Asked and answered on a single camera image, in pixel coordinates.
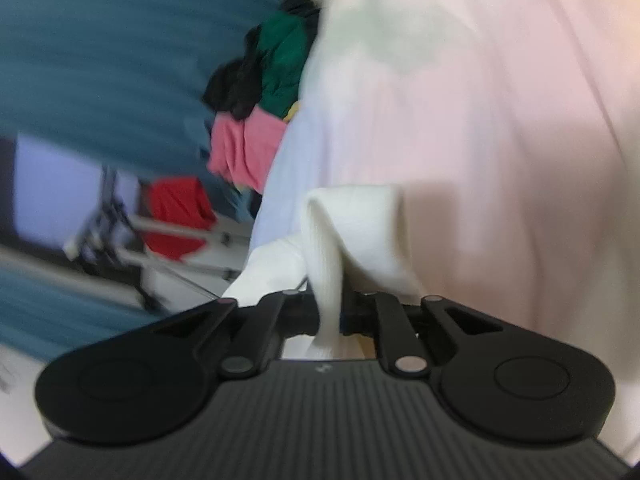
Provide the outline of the white ribbed garment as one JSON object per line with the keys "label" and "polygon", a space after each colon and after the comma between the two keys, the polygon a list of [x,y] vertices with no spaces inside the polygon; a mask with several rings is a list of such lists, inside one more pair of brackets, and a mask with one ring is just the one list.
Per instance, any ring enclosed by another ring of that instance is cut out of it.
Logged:
{"label": "white ribbed garment", "polygon": [[420,299],[425,286],[411,248],[417,212],[414,197],[395,185],[317,188],[304,199],[298,231],[253,249],[224,296],[249,307],[270,292],[307,284],[318,304],[319,330],[295,336],[285,354],[314,361],[362,358],[358,338],[338,328],[343,286]]}

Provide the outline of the white drying rack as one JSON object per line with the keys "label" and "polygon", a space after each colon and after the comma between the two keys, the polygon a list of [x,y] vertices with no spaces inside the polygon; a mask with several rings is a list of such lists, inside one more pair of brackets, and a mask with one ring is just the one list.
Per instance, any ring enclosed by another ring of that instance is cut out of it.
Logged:
{"label": "white drying rack", "polygon": [[151,234],[188,238],[230,252],[247,248],[250,228],[246,224],[220,216],[213,229],[198,230],[133,214],[117,196],[116,185],[117,171],[102,168],[98,204],[60,249],[24,240],[9,227],[8,216],[2,214],[1,265],[51,285],[152,313],[162,312],[165,306],[162,298],[149,291],[149,276],[172,278],[213,300],[218,295],[200,284],[195,279],[198,275],[226,284],[240,275],[239,267],[231,263],[168,259],[151,252],[145,239]]}

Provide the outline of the red cloth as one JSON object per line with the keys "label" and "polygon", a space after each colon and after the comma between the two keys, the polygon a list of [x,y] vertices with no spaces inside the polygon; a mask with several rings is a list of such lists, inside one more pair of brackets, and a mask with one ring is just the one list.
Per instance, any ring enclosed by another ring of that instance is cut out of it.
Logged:
{"label": "red cloth", "polygon": [[[149,186],[145,197],[153,220],[207,231],[216,226],[216,214],[196,177],[157,180]],[[154,232],[147,232],[144,241],[152,252],[175,261],[206,245],[204,238]]]}

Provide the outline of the dark framed window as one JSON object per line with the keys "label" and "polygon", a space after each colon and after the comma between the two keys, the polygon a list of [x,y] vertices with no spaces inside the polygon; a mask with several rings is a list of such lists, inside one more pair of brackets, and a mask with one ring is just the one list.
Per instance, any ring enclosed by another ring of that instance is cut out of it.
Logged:
{"label": "dark framed window", "polygon": [[1,141],[1,241],[60,250],[99,206],[102,167],[30,136]]}

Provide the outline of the pink cloth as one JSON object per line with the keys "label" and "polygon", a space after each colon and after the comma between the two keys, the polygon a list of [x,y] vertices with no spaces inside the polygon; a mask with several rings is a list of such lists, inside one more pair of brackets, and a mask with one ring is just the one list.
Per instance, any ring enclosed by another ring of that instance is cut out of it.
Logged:
{"label": "pink cloth", "polygon": [[259,106],[245,119],[216,115],[207,169],[241,188],[262,194],[284,136],[286,123]]}

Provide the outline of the pastel rainbow bed cover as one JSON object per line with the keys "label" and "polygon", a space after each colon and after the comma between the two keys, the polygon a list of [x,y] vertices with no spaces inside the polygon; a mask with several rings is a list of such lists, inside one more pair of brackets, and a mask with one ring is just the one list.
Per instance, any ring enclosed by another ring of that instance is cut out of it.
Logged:
{"label": "pastel rainbow bed cover", "polygon": [[421,288],[598,356],[639,457],[639,0],[328,0],[252,243],[406,194]]}

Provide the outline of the black cloth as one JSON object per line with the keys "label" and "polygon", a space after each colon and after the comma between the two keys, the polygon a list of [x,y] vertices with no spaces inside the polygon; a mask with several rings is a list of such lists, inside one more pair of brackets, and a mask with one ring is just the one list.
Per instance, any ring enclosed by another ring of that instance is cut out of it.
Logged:
{"label": "black cloth", "polygon": [[228,113],[244,120],[262,98],[264,52],[259,47],[262,25],[252,28],[244,38],[244,55],[222,64],[210,76],[202,101],[216,113]]}

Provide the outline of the teal curtain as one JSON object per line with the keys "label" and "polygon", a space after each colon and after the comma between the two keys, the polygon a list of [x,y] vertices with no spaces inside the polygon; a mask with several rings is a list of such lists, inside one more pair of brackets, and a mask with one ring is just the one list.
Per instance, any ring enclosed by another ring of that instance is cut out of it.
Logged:
{"label": "teal curtain", "polygon": [[139,177],[202,179],[216,211],[250,201],[206,168],[202,95],[277,0],[1,0],[1,132]]}

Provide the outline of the green cloth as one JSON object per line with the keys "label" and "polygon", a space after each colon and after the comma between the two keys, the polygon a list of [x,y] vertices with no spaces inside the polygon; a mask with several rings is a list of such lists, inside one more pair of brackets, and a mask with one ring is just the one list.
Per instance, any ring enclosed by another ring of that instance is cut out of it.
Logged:
{"label": "green cloth", "polygon": [[319,13],[278,11],[260,26],[257,50],[262,57],[259,106],[285,118],[298,100],[300,78],[318,32]]}

